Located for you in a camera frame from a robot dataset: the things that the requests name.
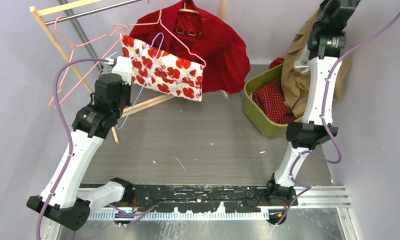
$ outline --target floral fabric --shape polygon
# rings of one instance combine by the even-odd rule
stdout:
[[[141,40],[124,35],[123,56],[134,58],[149,45]],[[145,88],[192,101],[202,101],[203,65],[177,57],[156,47],[150,47],[132,61],[132,81]]]

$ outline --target red coat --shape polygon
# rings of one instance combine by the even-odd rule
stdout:
[[[206,61],[203,71],[203,93],[225,90],[230,94],[243,89],[244,80],[250,71],[250,62],[246,54],[246,44],[241,37],[225,22],[211,13],[197,8],[192,0],[186,0],[186,8],[200,12],[179,11],[184,1],[180,1],[162,10],[162,23],[175,34],[193,54]],[[159,11],[149,13],[138,20],[138,24],[153,23],[159,18]],[[184,30],[185,34],[176,33]],[[160,24],[135,26],[131,37],[150,44],[159,33],[164,34],[162,50],[180,58],[203,64],[197,57],[174,39]],[[154,46],[158,47],[160,38]]]

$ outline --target metal rod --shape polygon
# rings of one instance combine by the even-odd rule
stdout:
[[[80,18],[80,17],[83,17],[83,16],[87,16],[87,15],[103,12],[103,11],[106,11],[106,10],[109,10],[109,9],[114,9],[114,8],[117,8],[117,7],[120,7],[120,6],[124,6],[124,5],[127,5],[127,4],[133,4],[133,3],[136,3],[136,2],[139,2],[139,1],[142,1],[142,0],[123,1],[123,2],[112,4],[112,5],[109,5],[109,6],[104,6],[104,7],[100,7],[100,8],[94,9],[94,10],[85,11],[85,12],[81,12],[81,13],[78,13],[78,14],[74,14],[74,15],[70,15],[70,16],[67,16],[67,17],[63,17],[63,18],[60,18],[57,22],[61,23],[61,22],[68,21],[68,20],[71,20],[71,19],[76,19],[76,18]],[[47,22],[45,22],[45,25],[49,26],[49,25],[52,25],[54,23],[55,23],[55,20],[47,21]]]
[[[68,4],[69,1],[68,0],[57,0],[57,2],[60,5],[63,4]],[[74,11],[72,9],[69,10],[65,10],[64,14],[69,17],[69,16],[73,16],[75,15]],[[78,38],[81,40],[82,43],[87,43],[90,40],[88,39],[87,35],[85,34],[84,29],[82,28],[80,22],[78,21],[78,19],[74,19],[72,21],[70,21],[70,24],[72,24],[73,30],[75,30],[76,35],[78,36]],[[88,52],[88,54],[94,58],[94,59],[98,59],[99,56],[97,55],[96,51],[94,50],[93,46],[91,45],[91,43],[88,43],[86,45],[84,45],[86,51]],[[98,68],[98,70],[102,70],[102,66],[100,64],[97,64],[96,67]]]

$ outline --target laundry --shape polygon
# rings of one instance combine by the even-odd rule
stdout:
[[[288,124],[296,119],[290,109],[284,104],[284,93],[281,81],[276,80],[258,88],[251,95],[253,101],[274,123]]]
[[[297,118],[302,117],[305,113],[306,105],[308,104],[309,87],[311,85],[311,71],[308,70],[308,67],[301,67],[306,64],[302,63],[302,55],[305,56],[308,52],[307,49],[305,50],[305,47],[308,44],[312,27],[321,11],[321,8],[319,8],[295,35],[282,66],[281,85],[284,92],[285,104]],[[351,66],[352,61],[350,56],[345,57],[337,74],[334,100],[339,100],[342,97],[344,79]]]
[[[122,38],[124,57],[134,58],[140,54],[132,61],[132,81],[135,84],[175,97],[202,101],[202,65],[163,50],[158,52],[156,47],[143,51],[146,47],[147,43],[141,40],[130,36]]]
[[[197,13],[182,12],[186,4]],[[189,47],[190,51],[206,61],[202,76],[202,92],[225,90],[230,94],[240,92],[250,71],[246,44],[241,37],[217,16],[197,8],[192,0],[180,1],[162,10],[162,23]],[[159,11],[140,18],[137,24],[157,21]],[[164,33],[162,50],[179,58],[197,63],[199,59],[173,38],[160,24],[137,25],[129,36],[151,43],[159,33]]]

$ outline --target red flower pattern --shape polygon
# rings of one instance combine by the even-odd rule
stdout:
[[[156,58],[156,54],[157,54],[157,58],[160,58],[162,51],[160,51],[158,53],[158,49],[152,46],[147,50],[147,53],[150,56],[150,58],[154,59],[154,58]]]
[[[139,82],[139,84],[144,85],[144,82],[145,82],[144,78],[142,78],[139,75],[137,75],[136,76],[136,80],[137,80],[137,82]]]
[[[122,38],[122,43],[127,46],[127,47],[133,47],[134,46],[134,39],[130,36],[123,36]]]
[[[172,68],[172,67],[168,67],[167,68],[167,75],[171,78],[174,79],[179,79],[180,78],[180,71],[178,69]]]
[[[168,83],[168,84],[173,84],[173,83],[175,83],[174,80],[172,80],[172,79],[167,79],[166,77],[163,77],[162,79],[163,79],[163,82]]]
[[[202,86],[202,81],[203,81],[203,77],[202,77],[202,76],[198,76],[198,77],[196,78],[196,81],[195,81],[195,86],[196,86],[197,88],[200,88],[200,87]]]
[[[191,61],[178,57],[175,64],[180,69],[188,69],[191,66]]]
[[[156,69],[154,69],[154,75],[160,78],[166,78],[168,76],[160,67],[156,67]]]
[[[147,69],[144,69],[144,70],[139,69],[138,73],[144,78],[147,78],[147,76],[149,75],[149,72],[147,71]]]
[[[145,66],[147,69],[151,69],[151,68],[152,68],[153,62],[152,62],[152,60],[151,60],[150,58],[147,58],[147,57],[145,57],[145,56],[142,56],[142,57],[141,57],[141,60],[142,60],[142,64],[144,64],[144,66]]]
[[[138,70],[141,70],[141,68],[143,67],[143,64],[140,61],[138,61],[137,59],[134,59],[132,61],[132,66]]]
[[[196,75],[196,70],[194,69],[194,70],[190,71],[189,74],[190,74],[192,77],[194,77],[194,76]]]
[[[162,58],[164,57],[164,56],[168,56],[169,55],[169,52],[167,52],[167,51],[161,51],[161,53],[160,53],[160,55],[162,56]]]
[[[163,92],[163,93],[170,93],[171,92],[171,90],[169,90],[169,87],[168,87],[168,85],[166,85],[166,84],[164,84],[164,83],[162,83],[162,84],[158,84],[157,85],[157,88],[159,88],[159,90],[161,91],[161,92]]]
[[[130,51],[126,47],[122,47],[123,56],[129,58]]]
[[[149,46],[147,43],[140,43],[138,40],[129,36],[124,36],[122,38],[122,43],[124,46],[128,47],[122,48],[125,57],[134,57],[134,54],[138,55],[142,49]],[[204,66],[197,63],[192,64],[191,61],[178,57],[177,60],[174,60],[174,63],[167,64],[167,60],[162,59],[161,61],[164,61],[163,63],[159,61],[160,63],[153,67],[153,60],[156,57],[156,54],[157,58],[170,55],[168,52],[163,50],[158,53],[156,47],[150,47],[147,49],[145,53],[142,53],[141,59],[134,59],[132,62],[133,68],[136,70],[133,74],[132,81],[140,85],[145,84],[146,87],[162,93],[172,94],[192,100],[200,100],[202,98],[202,70],[204,69]],[[151,68],[154,68],[154,76],[151,76],[150,79],[148,79],[147,76],[149,75]]]
[[[182,78],[182,83],[183,84],[187,84],[189,81],[190,81],[190,78],[187,77],[187,76]]]
[[[184,87],[182,92],[187,98],[193,99],[194,98],[194,90],[188,87]]]

